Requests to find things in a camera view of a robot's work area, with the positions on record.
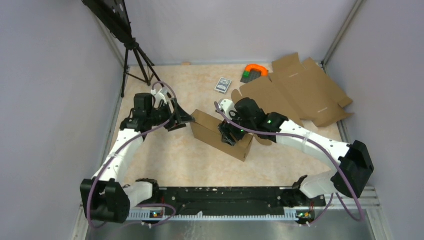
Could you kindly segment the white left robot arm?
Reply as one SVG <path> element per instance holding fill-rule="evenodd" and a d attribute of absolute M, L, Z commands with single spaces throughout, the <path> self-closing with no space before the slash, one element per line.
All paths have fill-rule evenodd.
<path fill-rule="evenodd" d="M 103 165 L 80 185 L 84 213 L 89 222 L 124 223 L 130 210 L 139 204 L 156 206 L 161 198 L 156 180 L 142 178 L 135 183 L 123 183 L 135 153 L 148 134 L 161 128 L 172 132 L 195 120 L 169 93 L 138 93 L 133 103 Z"/>

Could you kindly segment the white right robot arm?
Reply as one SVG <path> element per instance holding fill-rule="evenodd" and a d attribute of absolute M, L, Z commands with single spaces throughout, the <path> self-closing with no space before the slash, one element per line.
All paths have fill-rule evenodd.
<path fill-rule="evenodd" d="M 249 97 L 237 103 L 222 99 L 214 106 L 237 135 L 251 133 L 262 140 L 295 148 L 330 168 L 294 183 L 293 200 L 299 206 L 307 206 L 313 198 L 326 194 L 342 194 L 357 201 L 375 170 L 367 145 L 359 140 L 347 143 L 324 137 L 285 115 L 265 113 Z"/>

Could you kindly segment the brown cardboard box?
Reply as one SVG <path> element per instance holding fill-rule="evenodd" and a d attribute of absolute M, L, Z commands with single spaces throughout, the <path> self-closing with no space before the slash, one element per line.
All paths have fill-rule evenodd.
<path fill-rule="evenodd" d="M 270 140 L 260 139 L 251 134 L 245 134 L 241 140 L 236 140 L 232 146 L 223 142 L 223 135 L 219 131 L 219 124 L 223 121 L 218 118 L 196 109 L 192 114 L 195 121 L 190 123 L 193 135 L 196 139 L 224 152 L 225 154 L 245 162 L 251 150 L 253 142 L 258 142 L 264 146 L 271 146 Z"/>
<path fill-rule="evenodd" d="M 267 76 L 233 90 L 232 101 L 253 99 L 265 113 L 279 113 L 300 126 L 311 121 L 318 128 L 326 128 L 352 116 L 345 107 L 353 100 L 311 57 L 301 61 L 295 52 L 271 66 Z"/>

